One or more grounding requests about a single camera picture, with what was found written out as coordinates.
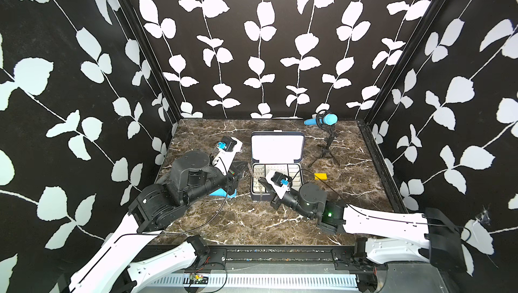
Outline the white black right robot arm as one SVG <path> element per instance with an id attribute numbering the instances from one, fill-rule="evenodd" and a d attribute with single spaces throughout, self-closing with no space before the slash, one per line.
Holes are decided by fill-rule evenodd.
<path id="1" fill-rule="evenodd" d="M 467 271 L 462 231 L 440 210 L 389 213 L 334 203 L 318 185 L 307 182 L 295 190 L 291 180 L 273 172 L 258 181 L 271 195 L 274 209 L 284 205 L 332 234 L 367 234 L 368 239 L 356 243 L 355 259 L 379 265 L 417 261 L 444 271 Z"/>

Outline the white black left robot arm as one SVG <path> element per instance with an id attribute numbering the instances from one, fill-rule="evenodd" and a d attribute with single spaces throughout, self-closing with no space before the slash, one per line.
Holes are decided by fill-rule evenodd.
<path id="1" fill-rule="evenodd" d="M 174 271 L 204 267 L 210 248 L 199 235 L 190 235 L 179 246 L 136 261 L 136 256 L 166 228 L 183 217 L 196 201 L 221 189 L 226 196 L 237 190 L 248 169 L 235 161 L 234 152 L 220 152 L 216 158 L 189 151 L 174 161 L 169 174 L 147 186 L 130 204 L 116 231 L 94 257 L 75 274 L 62 275 L 54 292 L 140 292 Z"/>

